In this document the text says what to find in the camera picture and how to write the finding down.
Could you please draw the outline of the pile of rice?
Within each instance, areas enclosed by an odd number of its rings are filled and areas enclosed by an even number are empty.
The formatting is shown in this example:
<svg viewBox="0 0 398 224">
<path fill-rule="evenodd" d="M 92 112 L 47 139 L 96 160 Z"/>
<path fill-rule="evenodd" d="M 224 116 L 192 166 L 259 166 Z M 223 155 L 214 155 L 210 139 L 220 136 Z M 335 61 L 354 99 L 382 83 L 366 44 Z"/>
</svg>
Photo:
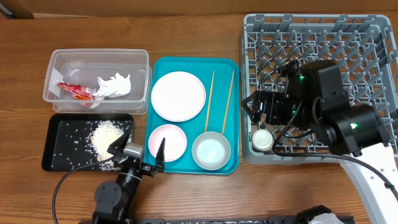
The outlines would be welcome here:
<svg viewBox="0 0 398 224">
<path fill-rule="evenodd" d="M 99 165 L 96 162 L 109 159 L 109 145 L 128 129 L 133 121 L 70 120 L 58 125 L 52 156 L 52 170 L 73 170 L 88 165 L 87 170 L 117 170 L 112 161 Z"/>
</svg>

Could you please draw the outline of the white tissue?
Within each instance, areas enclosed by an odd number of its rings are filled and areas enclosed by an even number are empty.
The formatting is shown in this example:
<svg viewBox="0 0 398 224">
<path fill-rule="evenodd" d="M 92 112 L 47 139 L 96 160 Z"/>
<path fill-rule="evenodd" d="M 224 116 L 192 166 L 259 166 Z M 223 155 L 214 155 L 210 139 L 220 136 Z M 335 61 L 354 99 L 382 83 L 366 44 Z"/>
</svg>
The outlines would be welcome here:
<svg viewBox="0 0 398 224">
<path fill-rule="evenodd" d="M 109 80 L 98 77 L 98 88 L 93 91 L 94 100 L 103 101 L 106 97 L 115 98 L 125 96 L 131 91 L 130 74 L 126 77 L 116 73 Z"/>
</svg>

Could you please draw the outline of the grey bowl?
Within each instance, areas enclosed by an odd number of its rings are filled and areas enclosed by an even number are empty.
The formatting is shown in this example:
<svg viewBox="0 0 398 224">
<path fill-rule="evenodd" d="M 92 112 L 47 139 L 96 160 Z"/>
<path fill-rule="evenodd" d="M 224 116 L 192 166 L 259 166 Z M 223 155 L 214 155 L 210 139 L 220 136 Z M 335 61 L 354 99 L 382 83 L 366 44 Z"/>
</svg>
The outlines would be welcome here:
<svg viewBox="0 0 398 224">
<path fill-rule="evenodd" d="M 202 169 L 218 170 L 229 161 L 231 146 L 222 134 L 208 131 L 194 140 L 192 156 L 195 163 Z"/>
</svg>

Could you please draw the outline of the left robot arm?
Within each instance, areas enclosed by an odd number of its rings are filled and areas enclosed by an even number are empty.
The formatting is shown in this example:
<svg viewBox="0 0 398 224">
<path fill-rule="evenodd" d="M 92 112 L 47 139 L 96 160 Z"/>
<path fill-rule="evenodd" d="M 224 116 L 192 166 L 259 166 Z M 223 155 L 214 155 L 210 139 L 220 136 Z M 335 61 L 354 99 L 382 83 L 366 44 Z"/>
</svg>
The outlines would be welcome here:
<svg viewBox="0 0 398 224">
<path fill-rule="evenodd" d="M 165 139 L 161 141 L 155 164 L 150 165 L 144 162 L 144 148 L 129 142 L 131 134 L 131 130 L 126 131 L 108 147 L 107 152 L 113 155 L 111 161 L 120 171 L 114 182 L 104 182 L 96 189 L 92 223 L 135 223 L 129 210 L 142 177 L 153 177 L 165 169 Z"/>
</svg>

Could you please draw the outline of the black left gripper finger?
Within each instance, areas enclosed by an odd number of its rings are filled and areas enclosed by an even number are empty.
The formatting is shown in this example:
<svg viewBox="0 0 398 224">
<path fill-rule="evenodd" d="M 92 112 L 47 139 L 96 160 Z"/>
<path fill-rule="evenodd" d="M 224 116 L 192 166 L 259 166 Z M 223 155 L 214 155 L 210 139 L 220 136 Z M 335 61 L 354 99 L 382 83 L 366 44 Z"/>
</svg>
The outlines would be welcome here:
<svg viewBox="0 0 398 224">
<path fill-rule="evenodd" d="M 165 138 L 162 139 L 155 157 L 155 170 L 157 172 L 164 172 L 165 169 L 164 149 L 165 149 Z"/>
<path fill-rule="evenodd" d="M 114 142 L 112 142 L 107 152 L 110 154 L 117 154 L 119 152 L 123 152 L 123 149 L 126 147 L 127 143 L 131 140 L 132 129 L 128 129 L 124 132 L 122 136 L 117 138 Z"/>
</svg>

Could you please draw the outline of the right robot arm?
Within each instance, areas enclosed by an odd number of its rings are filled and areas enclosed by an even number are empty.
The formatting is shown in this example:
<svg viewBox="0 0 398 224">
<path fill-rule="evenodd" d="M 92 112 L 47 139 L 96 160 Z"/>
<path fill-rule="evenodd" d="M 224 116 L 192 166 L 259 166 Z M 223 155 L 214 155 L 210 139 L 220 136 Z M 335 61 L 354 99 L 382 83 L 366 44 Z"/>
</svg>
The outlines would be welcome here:
<svg viewBox="0 0 398 224">
<path fill-rule="evenodd" d="M 284 128 L 271 150 L 281 157 L 334 158 L 354 184 L 372 223 L 397 223 L 397 166 L 394 150 L 378 112 L 369 105 L 352 106 L 343 88 L 340 68 L 332 60 L 300 65 L 291 61 L 278 69 L 283 92 L 257 90 L 243 99 L 252 122 Z M 315 134 L 327 154 L 279 152 L 287 131 L 296 127 L 303 138 Z"/>
</svg>

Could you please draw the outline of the red snack wrapper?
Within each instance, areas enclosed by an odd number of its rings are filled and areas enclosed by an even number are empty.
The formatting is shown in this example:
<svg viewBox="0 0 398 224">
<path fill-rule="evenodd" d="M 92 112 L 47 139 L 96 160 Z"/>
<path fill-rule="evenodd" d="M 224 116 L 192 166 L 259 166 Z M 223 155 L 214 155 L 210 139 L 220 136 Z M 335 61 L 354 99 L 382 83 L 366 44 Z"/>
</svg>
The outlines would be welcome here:
<svg viewBox="0 0 398 224">
<path fill-rule="evenodd" d="M 57 83 L 57 86 L 68 91 L 72 97 L 76 100 L 94 100 L 96 93 L 95 89 L 89 88 L 87 86 L 69 84 L 64 82 Z"/>
</svg>

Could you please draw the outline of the pink bowl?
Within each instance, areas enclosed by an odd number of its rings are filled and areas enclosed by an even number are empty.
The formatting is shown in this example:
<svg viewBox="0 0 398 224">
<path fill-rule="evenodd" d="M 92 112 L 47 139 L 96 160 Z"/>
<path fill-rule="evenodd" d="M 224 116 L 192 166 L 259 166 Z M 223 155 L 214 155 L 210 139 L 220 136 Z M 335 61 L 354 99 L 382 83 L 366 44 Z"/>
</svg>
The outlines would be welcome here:
<svg viewBox="0 0 398 224">
<path fill-rule="evenodd" d="M 162 140 L 165 139 L 165 162 L 179 159 L 187 148 L 187 137 L 184 131 L 176 125 L 164 124 L 153 130 L 149 136 L 149 152 L 156 157 Z"/>
</svg>

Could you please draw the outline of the white paper cup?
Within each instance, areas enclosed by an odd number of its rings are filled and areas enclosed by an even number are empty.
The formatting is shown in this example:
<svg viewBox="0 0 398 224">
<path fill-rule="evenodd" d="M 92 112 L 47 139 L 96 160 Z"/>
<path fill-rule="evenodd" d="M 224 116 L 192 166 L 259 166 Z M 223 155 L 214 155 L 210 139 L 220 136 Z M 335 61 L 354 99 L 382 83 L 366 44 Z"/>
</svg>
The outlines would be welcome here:
<svg viewBox="0 0 398 224">
<path fill-rule="evenodd" d="M 270 152 L 274 143 L 272 134 L 266 129 L 258 129 L 252 135 L 252 148 L 256 152 Z"/>
</svg>

